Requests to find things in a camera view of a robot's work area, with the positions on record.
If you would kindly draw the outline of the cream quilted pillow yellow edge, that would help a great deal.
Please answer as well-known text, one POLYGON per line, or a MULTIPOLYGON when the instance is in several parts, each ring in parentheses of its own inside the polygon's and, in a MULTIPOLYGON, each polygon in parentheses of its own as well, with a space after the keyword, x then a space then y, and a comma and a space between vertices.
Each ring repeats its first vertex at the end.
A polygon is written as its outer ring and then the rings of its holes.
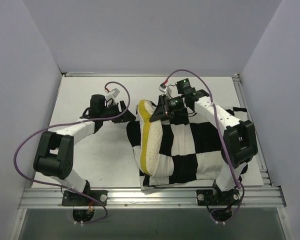
POLYGON ((163 129, 160 120, 151 122, 155 107, 149 100, 140 100, 137 105, 137 115, 140 125, 140 167, 149 175, 155 176, 158 168, 159 151, 161 147, 163 129))

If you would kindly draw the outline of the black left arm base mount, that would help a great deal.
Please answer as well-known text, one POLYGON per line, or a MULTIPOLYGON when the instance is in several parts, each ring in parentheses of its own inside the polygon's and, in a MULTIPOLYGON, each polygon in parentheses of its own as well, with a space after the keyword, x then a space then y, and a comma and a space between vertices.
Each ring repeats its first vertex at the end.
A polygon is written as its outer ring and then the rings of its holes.
MULTIPOLYGON (((91 190, 89 196, 98 200, 104 205, 107 204, 107 190, 91 190)), ((90 198, 65 190, 63 192, 61 205, 64 207, 88 207, 91 202, 92 200, 90 198)))

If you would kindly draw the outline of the black white checkered pillowcase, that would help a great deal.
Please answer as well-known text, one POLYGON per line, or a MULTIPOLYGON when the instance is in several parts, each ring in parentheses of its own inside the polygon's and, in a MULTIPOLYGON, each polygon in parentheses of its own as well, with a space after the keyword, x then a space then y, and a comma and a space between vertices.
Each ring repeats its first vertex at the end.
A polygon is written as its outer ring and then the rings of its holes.
POLYGON ((196 180, 216 180, 224 159, 217 129, 203 116, 179 115, 161 121, 163 136, 158 165, 153 176, 141 170, 141 131, 136 107, 136 120, 126 126, 126 133, 139 168, 143 191, 157 186, 184 184, 196 180))

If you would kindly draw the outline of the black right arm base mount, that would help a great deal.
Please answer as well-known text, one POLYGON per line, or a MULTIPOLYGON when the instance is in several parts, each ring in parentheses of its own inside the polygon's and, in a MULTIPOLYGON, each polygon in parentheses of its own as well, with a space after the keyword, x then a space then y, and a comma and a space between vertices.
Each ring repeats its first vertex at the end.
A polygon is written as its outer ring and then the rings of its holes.
POLYGON ((198 206, 233 206, 239 204, 241 196, 237 189, 224 192, 215 192, 213 189, 197 189, 196 199, 198 206))

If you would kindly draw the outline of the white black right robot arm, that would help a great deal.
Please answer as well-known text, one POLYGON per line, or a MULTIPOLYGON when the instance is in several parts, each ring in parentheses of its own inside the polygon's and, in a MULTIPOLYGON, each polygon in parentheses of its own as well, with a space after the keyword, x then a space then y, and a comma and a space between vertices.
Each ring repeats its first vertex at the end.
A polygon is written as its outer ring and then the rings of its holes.
POLYGON ((194 88, 170 99, 160 95, 150 122, 172 119, 186 107, 203 116, 217 129, 224 164, 215 180, 211 197, 216 204, 222 205, 230 198, 229 190, 242 188, 239 177, 258 153, 255 126, 250 120, 243 121, 231 115, 203 89, 194 88))

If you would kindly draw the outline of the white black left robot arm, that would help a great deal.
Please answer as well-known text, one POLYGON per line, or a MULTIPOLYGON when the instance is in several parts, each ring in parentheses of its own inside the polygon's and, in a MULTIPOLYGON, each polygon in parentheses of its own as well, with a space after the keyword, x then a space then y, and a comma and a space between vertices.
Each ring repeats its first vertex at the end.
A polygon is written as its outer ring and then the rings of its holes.
POLYGON ((41 134, 33 169, 75 190, 73 200, 85 206, 91 201, 92 193, 90 183, 73 170, 75 144, 99 131, 105 121, 120 124, 135 119, 123 100, 115 103, 113 97, 94 94, 89 107, 79 117, 79 124, 41 134))

